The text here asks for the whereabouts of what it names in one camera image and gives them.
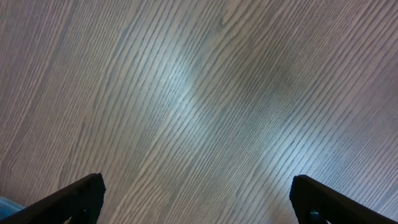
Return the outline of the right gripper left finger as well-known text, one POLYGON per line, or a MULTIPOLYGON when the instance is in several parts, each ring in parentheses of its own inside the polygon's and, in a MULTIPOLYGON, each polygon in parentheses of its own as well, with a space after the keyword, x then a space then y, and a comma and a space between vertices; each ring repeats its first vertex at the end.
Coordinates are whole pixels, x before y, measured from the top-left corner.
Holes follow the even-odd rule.
POLYGON ((1 224, 96 224, 104 203, 106 187, 100 173, 62 188, 36 203, 4 218, 1 224))

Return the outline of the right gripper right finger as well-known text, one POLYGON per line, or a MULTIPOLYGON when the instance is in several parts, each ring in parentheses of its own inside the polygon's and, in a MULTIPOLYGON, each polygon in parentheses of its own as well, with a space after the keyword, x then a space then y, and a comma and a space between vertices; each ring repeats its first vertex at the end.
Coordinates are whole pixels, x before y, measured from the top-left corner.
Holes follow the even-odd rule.
POLYGON ((300 224, 397 224, 307 175, 293 178, 289 199, 300 224))

